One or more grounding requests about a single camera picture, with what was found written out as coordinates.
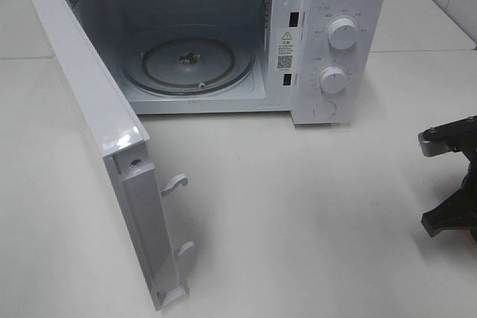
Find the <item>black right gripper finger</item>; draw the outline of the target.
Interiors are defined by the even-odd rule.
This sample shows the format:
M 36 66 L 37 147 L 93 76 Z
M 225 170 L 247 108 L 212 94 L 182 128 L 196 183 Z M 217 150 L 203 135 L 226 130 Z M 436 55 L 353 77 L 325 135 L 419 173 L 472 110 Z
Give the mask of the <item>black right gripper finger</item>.
M 424 213 L 421 223 L 430 237 L 446 230 L 476 231 L 476 204 L 466 198 L 448 198 Z

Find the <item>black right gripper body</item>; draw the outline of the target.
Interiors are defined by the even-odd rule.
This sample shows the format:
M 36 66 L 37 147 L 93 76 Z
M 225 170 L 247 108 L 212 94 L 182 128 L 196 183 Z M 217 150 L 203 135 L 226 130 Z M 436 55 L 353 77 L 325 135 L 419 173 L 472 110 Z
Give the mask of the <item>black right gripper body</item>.
M 476 217 L 476 156 L 470 159 L 467 175 L 461 185 L 465 212 Z

